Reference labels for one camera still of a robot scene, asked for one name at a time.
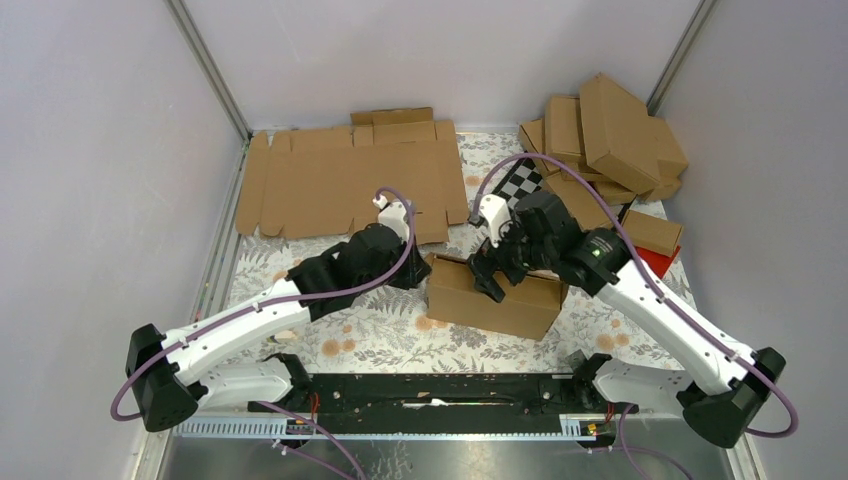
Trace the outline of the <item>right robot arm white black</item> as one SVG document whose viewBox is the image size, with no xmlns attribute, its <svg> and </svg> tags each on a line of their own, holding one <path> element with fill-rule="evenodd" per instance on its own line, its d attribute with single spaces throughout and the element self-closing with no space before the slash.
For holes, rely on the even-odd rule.
<svg viewBox="0 0 848 480">
<path fill-rule="evenodd" d="M 634 321 L 682 367 L 642 367 L 594 354 L 574 373 L 573 396 L 583 410 L 635 404 L 681 417 L 704 440 L 732 448 L 770 397 L 786 366 L 777 350 L 755 350 L 711 324 L 613 229 L 582 230 L 556 195 L 538 191 L 514 208 L 497 195 L 480 195 L 469 221 L 488 230 L 467 260 L 477 291 L 500 303 L 505 291 L 496 273 L 516 286 L 531 271 L 549 270 Z"/>
</svg>

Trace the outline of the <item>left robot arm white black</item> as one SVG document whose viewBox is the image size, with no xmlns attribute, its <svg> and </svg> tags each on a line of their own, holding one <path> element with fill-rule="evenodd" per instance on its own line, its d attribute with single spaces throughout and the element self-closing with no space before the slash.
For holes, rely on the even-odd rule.
<svg viewBox="0 0 848 480">
<path fill-rule="evenodd" d="M 225 366 L 224 360 L 265 337 L 347 309 L 375 288 L 413 289 L 430 272 L 413 240 L 370 224 L 231 309 L 166 333 L 152 324 L 136 329 L 119 393 L 132 393 L 136 416 L 149 432 L 228 403 L 267 401 L 299 410 L 311 387 L 291 356 L 246 368 Z"/>
</svg>

